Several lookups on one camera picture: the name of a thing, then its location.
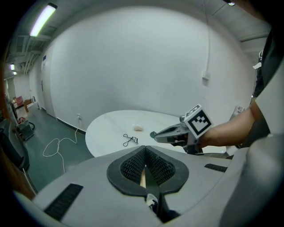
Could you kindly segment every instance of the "ceiling pipe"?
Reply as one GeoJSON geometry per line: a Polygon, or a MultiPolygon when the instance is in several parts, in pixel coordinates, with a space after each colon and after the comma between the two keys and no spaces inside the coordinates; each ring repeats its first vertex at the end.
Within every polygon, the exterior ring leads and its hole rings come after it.
{"type": "Polygon", "coordinates": [[[9,79],[14,78],[14,77],[15,76],[10,76],[10,77],[5,78],[4,80],[9,80],[9,79]]]}
{"type": "Polygon", "coordinates": [[[27,35],[20,35],[19,37],[23,37],[23,38],[24,38],[23,47],[22,47],[22,54],[24,55],[24,53],[25,53],[25,47],[26,47],[26,45],[27,45],[27,43],[28,43],[28,38],[29,38],[29,36],[27,36],[27,35]]]}
{"type": "Polygon", "coordinates": [[[30,73],[32,66],[34,64],[34,61],[37,59],[38,55],[35,55],[34,59],[31,62],[31,64],[29,65],[28,69],[27,69],[27,73],[30,73]]]}
{"type": "Polygon", "coordinates": [[[241,42],[241,43],[244,43],[244,42],[248,42],[248,41],[252,41],[252,40],[256,40],[256,39],[267,38],[268,35],[269,35],[269,33],[260,34],[260,35],[255,35],[255,36],[250,37],[250,38],[240,39],[240,42],[241,42]]]}
{"type": "Polygon", "coordinates": [[[35,55],[41,55],[42,52],[41,51],[31,51],[31,53],[35,55]]]}
{"type": "Polygon", "coordinates": [[[30,37],[30,39],[28,40],[28,44],[27,44],[26,50],[25,50],[25,56],[28,53],[28,46],[30,45],[31,40],[32,40],[32,38],[30,37]]]}
{"type": "Polygon", "coordinates": [[[32,50],[32,47],[34,46],[34,44],[35,44],[35,41],[36,41],[36,39],[34,39],[34,40],[32,41],[32,45],[31,45],[31,48],[30,48],[30,50],[32,50]]]}
{"type": "Polygon", "coordinates": [[[39,49],[41,49],[41,47],[43,46],[43,44],[45,43],[45,41],[43,41],[39,47],[39,49]]]}
{"type": "Polygon", "coordinates": [[[26,65],[25,65],[25,69],[24,69],[24,74],[26,75],[27,73],[27,68],[28,68],[28,63],[30,61],[30,59],[33,57],[34,54],[31,54],[30,52],[28,53],[28,58],[27,58],[27,61],[26,61],[26,65]]]}
{"type": "MultiPolygon", "coordinates": [[[[29,35],[19,35],[18,37],[22,37],[22,38],[30,38],[29,35]]],[[[50,41],[51,40],[51,36],[48,35],[38,35],[38,36],[32,36],[36,41],[50,41]]]]}
{"type": "Polygon", "coordinates": [[[35,54],[32,54],[32,57],[31,57],[31,59],[30,59],[30,61],[29,61],[29,63],[28,63],[28,66],[27,66],[26,74],[28,74],[28,69],[29,69],[29,66],[30,66],[30,64],[31,64],[31,62],[32,62],[32,60],[33,60],[33,58],[34,58],[34,56],[35,56],[35,54]]]}

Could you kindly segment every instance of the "fluorescent light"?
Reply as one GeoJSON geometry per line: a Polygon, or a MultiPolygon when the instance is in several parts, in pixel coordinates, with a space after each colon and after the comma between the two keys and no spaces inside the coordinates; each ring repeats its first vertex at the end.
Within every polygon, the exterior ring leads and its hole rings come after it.
{"type": "Polygon", "coordinates": [[[40,16],[38,17],[34,27],[32,28],[32,31],[30,33],[30,36],[37,36],[40,32],[41,28],[45,24],[45,22],[48,20],[48,18],[52,15],[52,13],[56,10],[57,6],[54,4],[49,3],[44,10],[41,12],[40,16]]]}

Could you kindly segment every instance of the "white table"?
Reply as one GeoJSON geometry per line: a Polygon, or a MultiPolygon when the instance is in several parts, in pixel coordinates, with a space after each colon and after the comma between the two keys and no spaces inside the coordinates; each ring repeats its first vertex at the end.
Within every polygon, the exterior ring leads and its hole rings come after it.
{"type": "MultiPolygon", "coordinates": [[[[126,148],[154,145],[177,152],[185,153],[181,146],[158,143],[151,138],[150,133],[179,123],[179,118],[162,113],[141,110],[120,110],[105,113],[91,122],[86,131],[86,145],[94,157],[107,155],[126,148]],[[134,131],[133,124],[141,125],[143,131],[134,131]],[[123,137],[138,138],[138,144],[130,141],[127,147],[123,143],[128,139],[123,137]]],[[[204,153],[224,153],[224,148],[206,147],[204,153]]]]}

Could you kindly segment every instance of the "floor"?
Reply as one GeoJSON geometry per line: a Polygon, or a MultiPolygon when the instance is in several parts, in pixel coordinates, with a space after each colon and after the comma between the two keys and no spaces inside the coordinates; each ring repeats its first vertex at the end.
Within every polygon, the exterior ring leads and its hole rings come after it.
{"type": "MultiPolygon", "coordinates": [[[[44,157],[43,151],[54,138],[70,138],[75,141],[75,131],[55,118],[46,114],[44,110],[38,110],[36,114],[27,116],[27,120],[35,124],[34,135],[25,142],[28,150],[30,167],[28,174],[36,190],[39,192],[50,182],[63,175],[62,158],[59,154],[52,157],[44,157]]],[[[79,163],[93,158],[89,152],[85,135],[77,132],[77,144],[70,140],[60,143],[59,152],[64,158],[65,172],[79,163]]],[[[53,141],[45,152],[45,155],[56,153],[57,141],[53,141]]]]}
{"type": "Polygon", "coordinates": [[[16,112],[17,112],[18,118],[20,118],[20,117],[27,118],[27,116],[29,115],[29,112],[28,113],[26,112],[24,106],[17,108],[16,112]]]}

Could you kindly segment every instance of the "electrical cable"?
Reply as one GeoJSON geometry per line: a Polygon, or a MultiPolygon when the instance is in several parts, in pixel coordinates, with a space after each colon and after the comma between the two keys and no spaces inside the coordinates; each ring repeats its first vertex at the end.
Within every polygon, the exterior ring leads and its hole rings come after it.
{"type": "Polygon", "coordinates": [[[206,20],[207,32],[208,32],[208,55],[207,55],[207,62],[206,62],[206,71],[208,71],[208,69],[209,69],[209,64],[210,64],[210,49],[211,49],[211,42],[210,42],[210,26],[209,26],[208,15],[207,15],[207,13],[206,13],[206,7],[205,7],[204,0],[202,0],[202,3],[203,3],[203,10],[204,10],[204,14],[205,14],[205,20],[206,20]]]}
{"type": "Polygon", "coordinates": [[[34,191],[34,189],[32,188],[32,186],[31,186],[31,184],[30,184],[30,181],[28,180],[28,177],[27,177],[27,175],[26,175],[26,172],[25,172],[25,170],[24,170],[24,168],[23,168],[23,171],[24,171],[24,175],[25,175],[25,177],[26,177],[26,179],[27,179],[27,182],[28,182],[28,184],[30,185],[30,187],[31,187],[31,190],[34,192],[34,194],[36,195],[36,192],[34,191]]]}
{"type": "MultiPolygon", "coordinates": [[[[63,138],[62,140],[70,140],[70,141],[72,141],[73,143],[77,144],[77,136],[76,136],[76,132],[77,132],[77,131],[78,131],[78,128],[77,128],[76,131],[75,131],[75,140],[76,140],[76,142],[73,141],[72,139],[69,139],[69,138],[63,138]]],[[[60,142],[61,142],[62,140],[60,140],[60,139],[58,139],[58,138],[53,139],[53,140],[45,147],[45,149],[44,149],[44,151],[43,151],[43,156],[44,156],[44,157],[52,157],[52,156],[54,156],[54,155],[56,155],[56,154],[59,154],[59,155],[61,156],[61,158],[62,158],[63,171],[64,171],[64,173],[65,173],[64,158],[63,158],[63,156],[59,153],[59,146],[60,146],[60,142]],[[58,140],[56,153],[51,154],[51,155],[44,155],[44,152],[46,151],[46,149],[48,148],[48,146],[49,146],[54,140],[58,140]]]]}

